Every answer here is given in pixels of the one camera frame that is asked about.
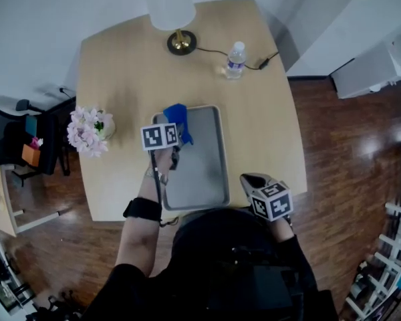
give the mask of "metal tray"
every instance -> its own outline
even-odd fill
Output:
[[[163,113],[153,116],[154,124],[166,123]],[[193,145],[184,145],[175,171],[170,171],[164,196],[169,211],[190,211],[226,207],[229,204],[226,152],[216,106],[187,109],[188,131]]]

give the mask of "human hand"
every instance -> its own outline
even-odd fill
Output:
[[[160,150],[154,151],[154,158],[156,159],[156,165],[158,170],[162,173],[162,175],[168,175],[169,168],[172,166],[172,152],[174,148],[164,148]]]

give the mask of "person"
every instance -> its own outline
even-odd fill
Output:
[[[155,151],[162,177],[172,149]],[[161,195],[165,180],[161,179]],[[127,216],[116,265],[82,320],[129,310],[172,308],[270,311],[272,320],[338,320],[330,292],[317,284],[290,224],[259,220],[246,209],[220,208],[183,218],[168,267],[149,278],[162,206],[150,163]]]

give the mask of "wooden table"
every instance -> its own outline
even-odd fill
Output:
[[[229,51],[235,41],[243,41],[250,66],[277,51],[254,0],[198,3],[195,20],[185,29],[206,49]],[[123,220],[122,212],[137,195],[148,164],[140,127],[178,102],[219,107],[230,206],[247,205],[239,182],[242,173],[267,173],[284,180],[293,195],[305,192],[299,124],[280,57],[264,70],[245,69],[241,79],[231,81],[222,75],[225,56],[200,50],[175,56],[166,48],[167,37],[145,15],[82,43],[77,104],[105,108],[116,123],[107,153],[80,158],[92,219]],[[164,210],[162,218],[177,214]]]
[[[52,213],[46,217],[42,217],[38,220],[26,223],[25,225],[18,226],[16,224],[15,217],[24,214],[24,210],[12,211],[12,206],[9,198],[9,192],[7,191],[7,182],[5,175],[5,167],[0,166],[0,230],[10,234],[14,237],[18,233],[26,231],[27,229],[41,225],[42,223],[48,222],[59,217],[59,212]]]

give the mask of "black office chair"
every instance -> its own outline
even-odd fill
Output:
[[[0,165],[14,164],[28,165],[22,158],[22,148],[24,144],[30,144],[32,136],[25,131],[25,118],[4,113],[0,110]],[[40,148],[39,166],[31,167],[34,171],[20,175],[12,173],[21,179],[23,187],[24,180],[40,174],[52,175],[55,170],[56,160],[59,159],[64,176],[70,175],[68,156],[66,165],[63,153],[63,134],[58,124],[58,117],[47,112],[38,114],[37,118],[37,137],[43,139]]]

